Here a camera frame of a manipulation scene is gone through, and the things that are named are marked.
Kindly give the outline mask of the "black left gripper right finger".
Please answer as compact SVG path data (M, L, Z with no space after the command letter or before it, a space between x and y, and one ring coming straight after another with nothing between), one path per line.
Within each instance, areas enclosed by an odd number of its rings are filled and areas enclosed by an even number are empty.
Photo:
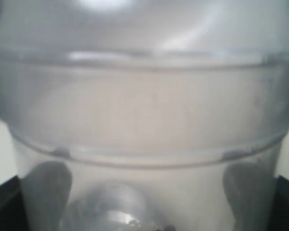
M269 230L289 231L289 180L282 176L277 180Z

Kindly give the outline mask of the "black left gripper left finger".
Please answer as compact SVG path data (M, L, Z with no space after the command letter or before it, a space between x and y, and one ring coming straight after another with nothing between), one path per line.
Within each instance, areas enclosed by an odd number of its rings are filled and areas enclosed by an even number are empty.
M0 231L28 231L18 177L0 185Z

